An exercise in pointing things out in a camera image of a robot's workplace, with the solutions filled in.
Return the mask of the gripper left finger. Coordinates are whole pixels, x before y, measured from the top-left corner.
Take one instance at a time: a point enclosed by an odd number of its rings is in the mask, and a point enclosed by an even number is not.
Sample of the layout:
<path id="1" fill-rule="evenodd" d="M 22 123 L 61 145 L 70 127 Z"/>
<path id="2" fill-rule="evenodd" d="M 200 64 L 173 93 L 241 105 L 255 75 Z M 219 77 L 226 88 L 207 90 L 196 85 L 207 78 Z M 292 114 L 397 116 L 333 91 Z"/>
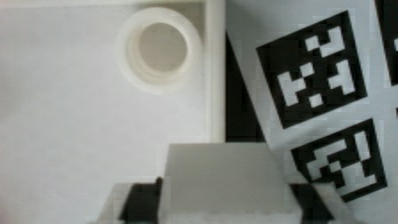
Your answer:
<path id="1" fill-rule="evenodd" d="M 98 218 L 88 224 L 159 224 L 162 185 L 162 177 L 138 183 L 118 183 Z"/>

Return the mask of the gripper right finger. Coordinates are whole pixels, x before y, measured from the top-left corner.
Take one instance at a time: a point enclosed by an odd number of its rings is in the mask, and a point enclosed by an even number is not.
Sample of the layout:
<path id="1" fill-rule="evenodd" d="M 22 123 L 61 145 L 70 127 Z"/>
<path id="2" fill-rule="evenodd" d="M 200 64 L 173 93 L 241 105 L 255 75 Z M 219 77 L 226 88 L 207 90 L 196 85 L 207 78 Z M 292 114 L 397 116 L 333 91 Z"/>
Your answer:
<path id="1" fill-rule="evenodd" d="M 296 183 L 290 188 L 303 208 L 301 224 L 356 224 L 353 211 L 331 184 Z"/>

